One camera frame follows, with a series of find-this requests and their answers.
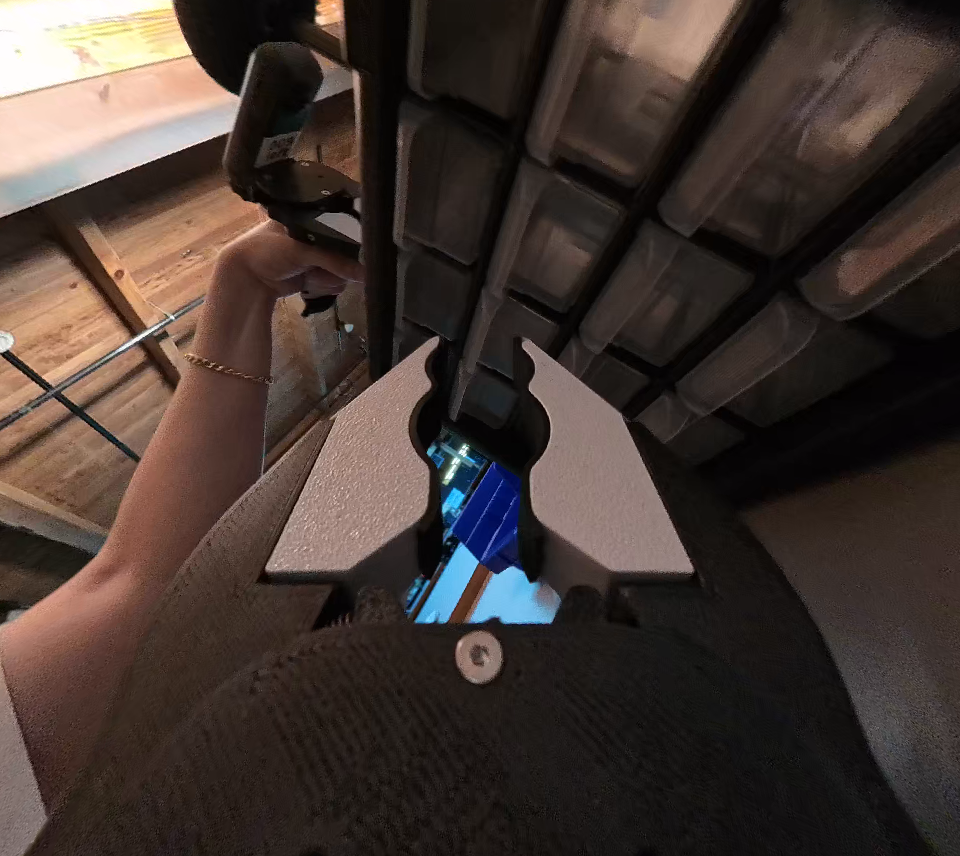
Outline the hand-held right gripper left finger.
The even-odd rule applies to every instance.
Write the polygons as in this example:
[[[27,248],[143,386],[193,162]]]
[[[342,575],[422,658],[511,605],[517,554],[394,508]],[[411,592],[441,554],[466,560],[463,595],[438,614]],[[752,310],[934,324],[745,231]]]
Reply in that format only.
[[[272,583],[409,586],[436,514],[436,473],[416,437],[435,389],[431,338],[332,420],[265,565]]]

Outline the person's left hand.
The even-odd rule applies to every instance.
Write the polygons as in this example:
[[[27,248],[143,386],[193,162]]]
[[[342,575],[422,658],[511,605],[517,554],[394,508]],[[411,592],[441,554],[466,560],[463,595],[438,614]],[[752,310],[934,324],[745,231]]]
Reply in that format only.
[[[277,223],[263,223],[218,256],[194,350],[241,369],[242,358],[270,354],[279,300],[296,293],[337,296],[365,276],[359,260],[296,241]]]

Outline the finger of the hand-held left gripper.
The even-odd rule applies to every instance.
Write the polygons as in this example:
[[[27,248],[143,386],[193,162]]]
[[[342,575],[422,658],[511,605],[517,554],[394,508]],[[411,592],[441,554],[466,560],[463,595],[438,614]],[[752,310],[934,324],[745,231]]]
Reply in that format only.
[[[362,223],[352,213],[321,212],[315,216],[315,237],[322,247],[360,247]]]

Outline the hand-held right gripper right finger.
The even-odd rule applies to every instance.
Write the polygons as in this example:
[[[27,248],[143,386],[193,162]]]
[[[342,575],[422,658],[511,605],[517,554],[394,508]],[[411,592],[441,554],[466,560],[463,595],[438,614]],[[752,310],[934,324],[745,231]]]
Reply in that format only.
[[[521,499],[530,579],[558,593],[690,581],[694,564],[626,420],[531,340],[519,351],[534,452]]]

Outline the person's left forearm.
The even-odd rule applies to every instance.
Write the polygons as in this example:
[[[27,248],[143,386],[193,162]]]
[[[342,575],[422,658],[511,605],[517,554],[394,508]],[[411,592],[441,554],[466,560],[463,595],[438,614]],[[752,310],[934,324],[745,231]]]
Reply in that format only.
[[[164,592],[202,537],[259,478],[264,363],[190,363],[79,573],[2,631],[2,667],[49,812],[89,762]]]

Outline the blue plastic bin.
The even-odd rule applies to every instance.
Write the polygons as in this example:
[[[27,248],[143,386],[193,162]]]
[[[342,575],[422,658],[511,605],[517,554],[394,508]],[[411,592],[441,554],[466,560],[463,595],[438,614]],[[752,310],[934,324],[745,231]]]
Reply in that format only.
[[[490,464],[452,526],[452,535],[492,574],[519,567],[522,481]]]

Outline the clear plastic drawer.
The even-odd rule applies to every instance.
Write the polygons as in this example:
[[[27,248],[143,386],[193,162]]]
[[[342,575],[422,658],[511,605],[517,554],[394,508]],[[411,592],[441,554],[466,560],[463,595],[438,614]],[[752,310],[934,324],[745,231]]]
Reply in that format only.
[[[465,410],[468,388],[480,364],[513,377],[513,340],[522,337],[546,349],[559,323],[503,289],[484,286],[471,322],[450,394],[448,415],[457,420]]]

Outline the thin metal rod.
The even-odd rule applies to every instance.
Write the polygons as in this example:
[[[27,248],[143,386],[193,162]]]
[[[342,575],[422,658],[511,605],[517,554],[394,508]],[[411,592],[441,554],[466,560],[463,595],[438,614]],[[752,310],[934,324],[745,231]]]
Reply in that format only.
[[[70,417],[80,420],[88,428],[92,429],[98,436],[119,450],[125,457],[131,459],[135,463],[138,463],[140,461],[140,456],[133,449],[131,449],[126,442],[123,442],[119,437],[114,435],[111,430],[108,430],[102,424],[102,422],[91,416],[86,408],[79,406],[78,403],[72,400],[67,395],[67,391],[71,390],[79,383],[84,382],[90,376],[94,375],[105,367],[111,365],[113,362],[123,358],[133,349],[145,347],[146,342],[153,337],[167,335],[170,327],[175,322],[178,322],[179,320],[198,310],[204,302],[204,296],[200,296],[191,300],[174,313],[168,314],[160,322],[154,323],[153,325],[139,332],[137,335],[130,337],[123,344],[116,346],[114,349],[102,355],[94,362],[81,368],[77,372],[69,375],[66,377],[66,379],[56,384],[51,383],[45,377],[42,377],[36,370],[31,368],[20,357],[12,352],[11,349],[2,351],[2,359],[9,363],[21,375],[26,376],[31,383],[40,387],[42,389],[42,393],[29,402],[24,403],[10,414],[1,418],[1,431],[4,432],[12,428],[21,420],[28,418],[32,413],[39,411],[47,403],[55,401],[61,407],[66,409]]]

